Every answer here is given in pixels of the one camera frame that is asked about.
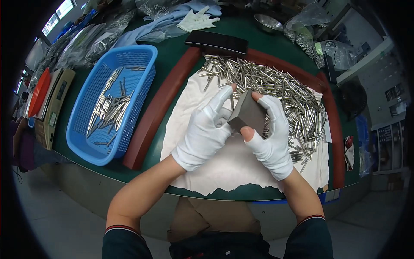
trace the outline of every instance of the gray block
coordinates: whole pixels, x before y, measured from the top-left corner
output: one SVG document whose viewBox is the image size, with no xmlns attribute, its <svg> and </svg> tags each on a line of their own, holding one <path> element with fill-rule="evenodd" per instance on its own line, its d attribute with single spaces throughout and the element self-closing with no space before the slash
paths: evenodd
<svg viewBox="0 0 414 259">
<path fill-rule="evenodd" d="M 240 96 L 227 123 L 239 133 L 242 127 L 249 126 L 262 135 L 267 111 L 253 99 L 252 92 L 250 89 Z"/>
</svg>

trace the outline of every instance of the green workbench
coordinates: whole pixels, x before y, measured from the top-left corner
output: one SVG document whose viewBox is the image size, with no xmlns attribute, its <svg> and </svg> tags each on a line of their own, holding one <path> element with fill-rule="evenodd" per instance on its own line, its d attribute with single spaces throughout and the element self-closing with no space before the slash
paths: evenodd
<svg viewBox="0 0 414 259">
<path fill-rule="evenodd" d="M 319 69 L 316 67 L 314 62 L 297 46 L 292 44 L 282 33 L 271 36 L 262 31 L 259 31 L 254 23 L 253 18 L 249 16 L 244 17 L 222 17 L 219 22 L 214 23 L 216 28 L 206 29 L 207 31 L 212 31 L 221 34 L 227 34 L 242 39 L 246 39 L 249 42 L 249 48 L 256 49 L 258 51 L 267 53 L 269 55 L 278 57 L 282 60 L 285 60 L 293 65 L 296 65 L 303 70 L 309 72 L 312 75 L 316 75 L 319 72 Z M 133 30 L 143 24 L 142 20 L 132 22 L 126 31 Z M 156 75 L 154 81 L 152 82 L 151 88 L 147 94 L 147 98 L 142 106 L 140 116 L 138 117 L 137 124 L 139 123 L 142 115 L 146 111 L 149 103 L 154 97 L 155 93 L 161 86 L 164 79 L 167 77 L 171 69 L 178 62 L 181 56 L 187 51 L 188 46 L 184 45 L 184 40 L 187 38 L 188 34 L 182 35 L 177 38 L 167 39 L 160 43 L 152 44 L 158 49 L 158 57 L 155 61 Z M 190 75 L 194 74 L 204 63 L 201 58 L 196 66 L 193 68 Z M 113 159 L 106 166 L 100 167 L 86 162 L 82 158 L 78 157 L 75 153 L 70 150 L 66 143 L 66 126 L 69 121 L 70 114 L 72 112 L 73 105 L 75 104 L 76 98 L 81 90 L 84 81 L 86 80 L 91 69 L 78 69 L 76 70 L 76 75 L 72 84 L 67 92 L 65 100 L 63 102 L 59 119 L 57 121 L 53 149 L 63 155 L 64 157 L 72 160 L 73 162 L 92 170 L 96 173 L 104 175 L 106 177 L 128 183 L 135 176 L 139 175 L 141 172 L 149 169 L 159 162 L 160 153 L 162 149 L 162 143 L 165 135 L 165 127 L 167 121 L 172 113 L 173 107 L 175 106 L 182 90 L 187 84 L 187 80 L 182 85 L 178 95 L 175 97 L 170 108 L 168 109 L 158 131 L 152 141 L 151 147 L 148 150 L 148 153 L 145 157 L 142 169 L 139 171 L 130 170 L 122 164 L 122 158 Z M 358 135 L 356 130 L 355 121 L 347 122 L 345 114 L 338 109 L 339 116 L 341 119 L 342 132 L 344 138 L 346 136 L 354 136 L 354 143 L 357 147 Z M 329 144 L 329 189 L 332 187 L 332 145 Z M 355 165 L 354 170 L 351 172 L 346 172 L 345 174 L 345 186 L 357 183 L 359 181 L 359 150 L 355 149 Z M 233 191 L 227 192 L 222 189 L 217 189 L 212 194 L 203 196 L 197 192 L 192 192 L 186 189 L 180 189 L 170 186 L 166 193 L 175 194 L 180 196 L 195 197 L 195 198 L 208 198 L 208 199 L 218 199 L 218 200 L 238 200 L 238 201 L 263 201 L 263 200 L 276 200 L 285 198 L 285 196 L 279 192 L 278 189 L 273 187 L 261 188 L 259 185 L 247 184 L 239 186 Z"/>
</svg>

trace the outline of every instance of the gloved hand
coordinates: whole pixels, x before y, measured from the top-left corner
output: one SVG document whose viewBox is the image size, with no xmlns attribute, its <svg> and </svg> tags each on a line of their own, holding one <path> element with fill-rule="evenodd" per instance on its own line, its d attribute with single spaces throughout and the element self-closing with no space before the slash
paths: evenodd
<svg viewBox="0 0 414 259">
<path fill-rule="evenodd" d="M 191 114 L 184 139 L 171 152 L 185 170 L 194 171 L 212 158 L 233 132 L 227 123 L 231 111 L 223 104 L 235 89 L 236 84 L 223 87 L 203 109 Z"/>
<path fill-rule="evenodd" d="M 184 17 L 184 19 L 177 24 L 177 27 L 186 31 L 191 32 L 192 30 L 201 30 L 206 28 L 214 28 L 213 22 L 217 22 L 220 18 L 216 17 L 210 19 L 209 15 L 205 15 L 204 13 L 209 9 L 209 6 L 204 7 L 196 14 L 193 13 L 191 9 L 188 14 Z"/>
<path fill-rule="evenodd" d="M 253 150 L 257 159 L 269 169 L 273 177 L 281 181 L 289 176 L 293 170 L 293 162 L 287 152 L 288 121 L 283 112 L 279 99 L 268 95 L 253 92 L 252 97 L 261 106 L 267 109 L 269 120 L 269 137 L 262 137 L 252 128 L 243 127 L 240 132 L 244 143 Z"/>
</svg>

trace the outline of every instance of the perforated basket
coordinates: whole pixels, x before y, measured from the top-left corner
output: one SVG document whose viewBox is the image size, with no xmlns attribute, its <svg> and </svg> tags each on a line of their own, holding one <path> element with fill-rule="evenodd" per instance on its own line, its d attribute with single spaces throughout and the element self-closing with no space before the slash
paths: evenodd
<svg viewBox="0 0 414 259">
<path fill-rule="evenodd" d="M 154 61 L 157 54 L 157 48 L 152 45 L 135 45 L 111 49 L 99 59 L 79 92 L 67 125 L 67 145 L 75 154 L 98 166 L 106 165 L 113 158 L 125 154 L 142 104 L 155 76 Z M 89 120 L 106 81 L 115 69 L 135 65 L 147 68 L 145 71 L 122 69 L 110 90 L 106 91 L 106 94 L 120 96 L 119 82 L 123 82 L 124 77 L 127 95 L 134 91 L 120 128 L 118 131 L 113 128 L 110 132 L 108 128 L 96 129 L 87 138 Z M 115 134 L 116 137 L 109 146 L 94 144 L 108 143 Z"/>
</svg>

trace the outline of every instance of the khaki pants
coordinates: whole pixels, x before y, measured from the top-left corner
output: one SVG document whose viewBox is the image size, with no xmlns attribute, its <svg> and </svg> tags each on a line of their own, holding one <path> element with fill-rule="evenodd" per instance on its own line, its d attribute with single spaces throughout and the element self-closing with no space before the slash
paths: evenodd
<svg viewBox="0 0 414 259">
<path fill-rule="evenodd" d="M 260 234 L 261 228 L 244 201 L 180 197 L 167 240 L 177 242 L 203 231 Z"/>
</svg>

